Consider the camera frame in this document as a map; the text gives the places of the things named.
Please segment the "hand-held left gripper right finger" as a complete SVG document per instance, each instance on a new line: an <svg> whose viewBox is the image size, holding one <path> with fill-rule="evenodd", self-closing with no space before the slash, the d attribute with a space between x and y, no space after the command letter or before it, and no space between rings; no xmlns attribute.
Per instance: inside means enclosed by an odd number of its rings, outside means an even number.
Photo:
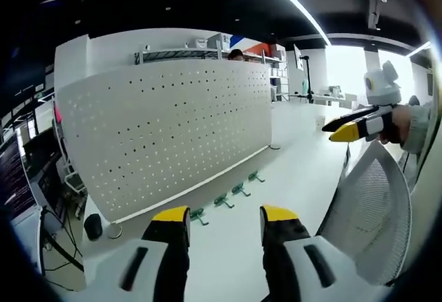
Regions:
<svg viewBox="0 0 442 302"><path fill-rule="evenodd" d="M270 301L355 301L361 277L354 262L321 236L310 236L285 208L260 207L262 264Z"/></svg>

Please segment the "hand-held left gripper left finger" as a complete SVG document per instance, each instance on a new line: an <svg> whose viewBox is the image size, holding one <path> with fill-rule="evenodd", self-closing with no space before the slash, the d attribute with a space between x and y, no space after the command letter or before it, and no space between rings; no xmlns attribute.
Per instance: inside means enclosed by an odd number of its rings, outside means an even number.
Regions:
<svg viewBox="0 0 442 302"><path fill-rule="evenodd" d="M189 270L190 208L156 214L140 239L99 265L85 301L183 301Z"/></svg>

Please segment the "person's right hand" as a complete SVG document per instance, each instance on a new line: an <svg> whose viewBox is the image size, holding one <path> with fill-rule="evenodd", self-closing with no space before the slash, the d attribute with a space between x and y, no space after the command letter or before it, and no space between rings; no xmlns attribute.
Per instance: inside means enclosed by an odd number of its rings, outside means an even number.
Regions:
<svg viewBox="0 0 442 302"><path fill-rule="evenodd" d="M411 108L405 105L398 105L392 111L392 126L389 130L380 133L378 140L381 144L399 144L401 147L408 138L410 123L412 119Z"/></svg>

